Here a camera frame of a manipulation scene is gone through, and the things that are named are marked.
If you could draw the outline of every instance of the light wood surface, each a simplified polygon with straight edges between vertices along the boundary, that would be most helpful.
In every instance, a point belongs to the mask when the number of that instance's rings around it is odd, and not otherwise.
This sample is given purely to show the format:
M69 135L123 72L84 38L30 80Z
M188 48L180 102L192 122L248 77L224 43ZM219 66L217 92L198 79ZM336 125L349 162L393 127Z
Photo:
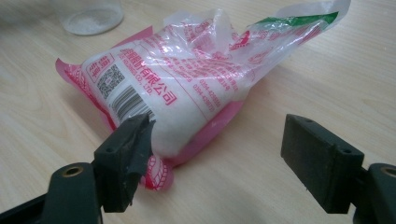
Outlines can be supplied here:
M110 131L97 109L55 71L82 63L179 9L223 8L239 32L303 0L122 0L120 26L70 35L48 0L0 2L0 212L47 191L66 164L91 161ZM105 223L352 223L327 215L280 157L285 116L315 120L365 154L396 163L396 4L352 1L329 32L294 51L250 92L235 119L175 170L168 191L139 188Z

